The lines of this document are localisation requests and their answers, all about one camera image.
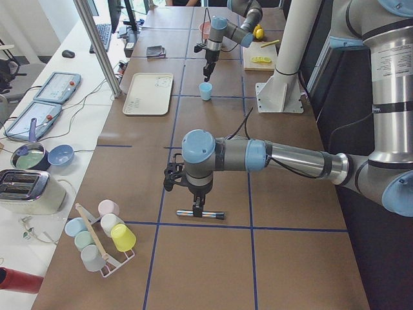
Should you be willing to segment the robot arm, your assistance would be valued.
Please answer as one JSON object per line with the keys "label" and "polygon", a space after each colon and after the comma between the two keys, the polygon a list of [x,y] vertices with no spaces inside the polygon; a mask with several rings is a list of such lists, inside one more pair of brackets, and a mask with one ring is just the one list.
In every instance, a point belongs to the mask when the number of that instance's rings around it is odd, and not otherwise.
{"label": "robot arm", "polygon": [[210,33],[206,43],[196,47],[205,50],[206,65],[203,67],[204,82],[209,82],[219,59],[223,38],[248,48],[254,40],[253,30],[262,19],[263,12],[258,1],[227,1],[227,8],[245,18],[241,26],[231,23],[227,18],[214,16],[210,22]]}
{"label": "robot arm", "polygon": [[[196,129],[182,140],[183,163],[168,163],[164,188],[188,187],[194,195],[192,211],[203,217],[206,194],[214,171],[261,171],[274,164],[300,176],[330,180],[382,205],[386,210],[412,217],[412,1],[333,1],[330,47],[341,50],[369,48],[372,80],[374,151],[368,156],[329,154],[270,141],[215,138]],[[259,112],[288,112],[292,88],[321,1],[292,1],[274,74],[258,83]],[[245,17],[230,25],[213,17],[206,45],[207,81],[218,61],[224,37],[242,47],[252,43],[252,30],[262,19],[258,1],[227,1],[227,8]]]}

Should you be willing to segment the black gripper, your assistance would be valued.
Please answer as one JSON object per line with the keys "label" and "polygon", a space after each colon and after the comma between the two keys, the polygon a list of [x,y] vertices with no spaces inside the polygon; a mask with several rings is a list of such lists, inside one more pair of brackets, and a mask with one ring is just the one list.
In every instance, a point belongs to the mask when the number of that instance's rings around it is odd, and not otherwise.
{"label": "black gripper", "polygon": [[212,75],[215,65],[219,59],[219,50],[205,50],[206,65],[203,67],[204,82],[209,82],[209,76]]}
{"label": "black gripper", "polygon": [[206,195],[213,187],[213,176],[206,176],[204,178],[186,176],[186,180],[189,184],[189,191],[194,195],[194,202],[192,205],[193,216],[202,216]]}

